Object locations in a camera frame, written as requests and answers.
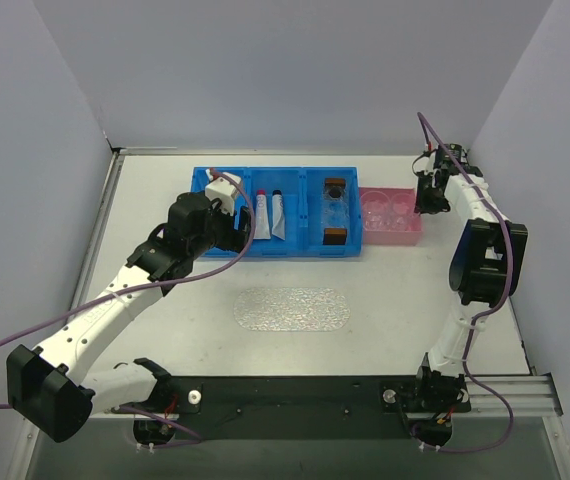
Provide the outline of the clear holder with brown ends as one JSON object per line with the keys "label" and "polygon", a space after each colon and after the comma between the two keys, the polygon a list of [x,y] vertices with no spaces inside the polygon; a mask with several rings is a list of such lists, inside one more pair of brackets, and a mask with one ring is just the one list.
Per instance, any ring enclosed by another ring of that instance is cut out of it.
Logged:
{"label": "clear holder with brown ends", "polygon": [[348,236],[349,205],[346,180],[324,179],[321,202],[321,228],[324,245],[344,245]]}

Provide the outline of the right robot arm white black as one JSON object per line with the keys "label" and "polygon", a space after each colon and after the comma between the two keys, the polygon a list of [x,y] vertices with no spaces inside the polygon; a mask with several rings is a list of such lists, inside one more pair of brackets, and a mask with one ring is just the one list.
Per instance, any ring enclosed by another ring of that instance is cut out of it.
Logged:
{"label": "right robot arm white black", "polygon": [[477,168],[463,175],[450,166],[417,178],[415,211],[453,211],[463,225],[448,273],[449,313],[416,380],[422,408],[436,412],[466,401],[464,366],[487,317],[516,290],[528,230],[500,212]]}

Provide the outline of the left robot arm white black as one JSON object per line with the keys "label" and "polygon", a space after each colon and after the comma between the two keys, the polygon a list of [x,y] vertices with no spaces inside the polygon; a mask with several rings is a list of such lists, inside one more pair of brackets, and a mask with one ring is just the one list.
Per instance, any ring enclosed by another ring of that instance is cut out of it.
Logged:
{"label": "left robot arm white black", "polygon": [[119,377],[90,377],[102,352],[138,315],[191,279],[194,262],[218,248],[246,252],[250,207],[235,206],[242,189],[218,179],[179,195],[168,219],[127,258],[102,295],[33,348],[17,346],[7,357],[9,405],[57,443],[75,435],[90,415],[138,402],[158,411],[169,402],[169,374],[147,359],[128,361]]}

